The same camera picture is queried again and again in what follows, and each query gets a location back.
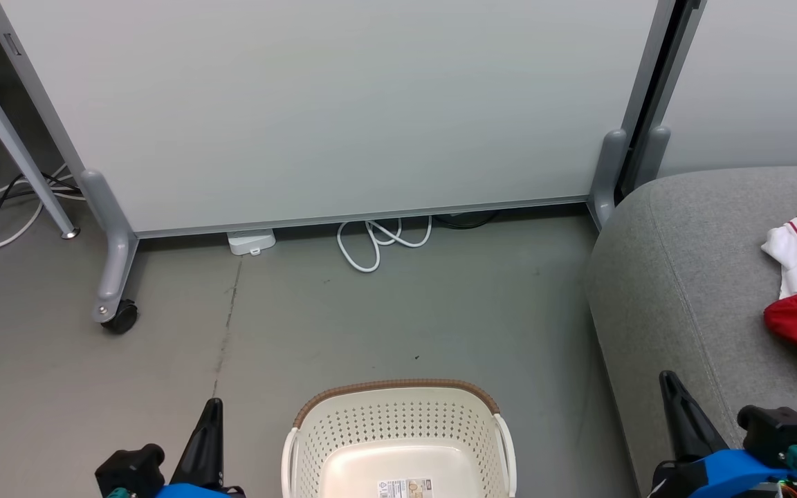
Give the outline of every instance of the laundry basket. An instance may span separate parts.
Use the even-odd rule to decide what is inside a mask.
[[[283,498],[507,498],[515,452],[497,403],[456,380],[347,385],[314,397],[282,450]]]

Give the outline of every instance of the white power adapter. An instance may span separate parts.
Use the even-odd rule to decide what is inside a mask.
[[[271,229],[230,231],[227,232],[227,238],[230,240],[230,251],[237,256],[256,256],[263,249],[275,246],[275,234]]]

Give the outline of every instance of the gray sofa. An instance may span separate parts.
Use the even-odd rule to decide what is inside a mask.
[[[639,489],[672,457],[660,371],[677,372],[731,447],[744,405],[797,410],[797,348],[762,321],[779,265],[760,249],[796,215],[797,167],[751,167],[648,183],[602,230],[586,293]]]

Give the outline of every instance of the concrete floor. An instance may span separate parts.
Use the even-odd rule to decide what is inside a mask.
[[[40,166],[57,150],[19,86],[0,98]],[[16,174],[0,146],[0,184]],[[222,235],[145,241],[124,336],[91,321],[105,256],[88,209],[63,241],[46,215],[0,249],[0,496],[98,496],[115,450],[165,448],[165,476],[212,395],[226,408],[226,481],[280,495],[282,441],[330,387],[458,378],[493,395],[515,437],[521,497],[636,494],[580,278],[595,240],[582,212],[510,214],[387,247],[350,268],[335,227],[282,230],[257,257]],[[0,239],[34,201],[12,202]],[[408,239],[421,236],[411,230]],[[366,235],[347,237],[362,264]]]

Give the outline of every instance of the white wall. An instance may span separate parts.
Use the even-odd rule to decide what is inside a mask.
[[[797,1],[708,0],[662,123],[660,176],[797,165]]]

